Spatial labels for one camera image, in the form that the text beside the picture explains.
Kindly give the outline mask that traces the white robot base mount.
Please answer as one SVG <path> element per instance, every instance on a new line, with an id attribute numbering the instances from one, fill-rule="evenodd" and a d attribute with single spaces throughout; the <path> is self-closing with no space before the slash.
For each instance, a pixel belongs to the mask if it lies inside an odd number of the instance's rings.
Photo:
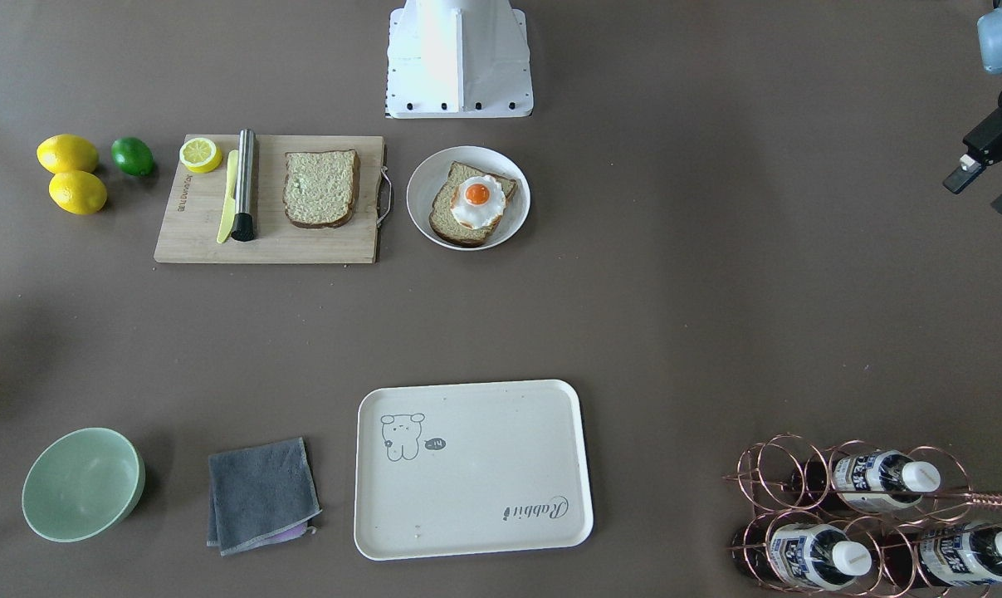
<path id="1" fill-rule="evenodd" d="M 384 114 L 498 119 L 535 107 L 525 13 L 508 1 L 407 1 L 389 15 Z"/>

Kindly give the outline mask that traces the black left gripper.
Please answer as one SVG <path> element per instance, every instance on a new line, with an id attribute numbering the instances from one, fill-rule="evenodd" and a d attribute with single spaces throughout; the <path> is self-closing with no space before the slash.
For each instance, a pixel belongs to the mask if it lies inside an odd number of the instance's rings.
<path id="1" fill-rule="evenodd" d="M 971 185 L 987 167 L 1002 160 L 1002 106 L 995 107 L 971 132 L 964 137 L 966 152 L 942 186 L 952 194 L 960 194 Z M 991 201 L 991 208 L 1002 215 L 1002 193 Z"/>

